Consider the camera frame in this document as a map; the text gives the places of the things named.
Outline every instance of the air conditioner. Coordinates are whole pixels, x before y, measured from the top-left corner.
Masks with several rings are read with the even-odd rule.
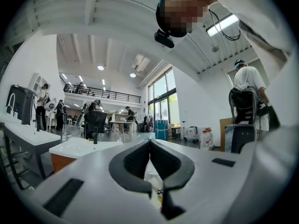
[[[142,72],[144,71],[144,69],[149,63],[150,63],[150,59],[148,59],[143,55],[137,55],[132,67],[136,72]]]

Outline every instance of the wooden cabinet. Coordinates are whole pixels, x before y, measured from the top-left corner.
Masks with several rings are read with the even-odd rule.
[[[67,158],[56,154],[51,154],[51,159],[52,159],[52,164],[55,173],[76,160],[76,159]]]

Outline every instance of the cable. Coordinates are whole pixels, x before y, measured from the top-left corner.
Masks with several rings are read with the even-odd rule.
[[[214,26],[215,26],[217,32],[218,32],[220,35],[224,36],[226,39],[228,39],[228,40],[230,40],[230,41],[237,41],[237,40],[240,38],[240,36],[241,36],[241,31],[240,31],[240,29],[239,29],[239,34],[238,34],[238,35],[234,35],[234,36],[228,36],[228,35],[226,35],[226,34],[223,32],[223,30],[221,29],[220,20],[219,20],[217,14],[214,13],[213,11],[211,11],[210,9],[209,9],[209,12],[210,12],[210,15],[211,15],[211,17],[212,17],[213,24],[214,24]],[[218,24],[219,24],[219,27],[220,27],[220,31],[221,31],[221,32],[220,32],[220,31],[217,29],[217,27],[216,27],[216,24],[215,24],[215,20],[214,20],[213,15],[214,15],[214,16],[217,18],[217,20],[218,20]]]

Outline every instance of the blue container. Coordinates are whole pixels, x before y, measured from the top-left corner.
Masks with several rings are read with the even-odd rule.
[[[168,121],[156,120],[155,121],[155,137],[157,140],[168,140]]]

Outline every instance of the sink basin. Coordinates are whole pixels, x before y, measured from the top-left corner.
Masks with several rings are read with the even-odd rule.
[[[68,141],[49,149],[51,154],[77,159],[86,154],[97,152],[122,144],[122,142],[98,142],[88,141],[82,138],[70,138]]]

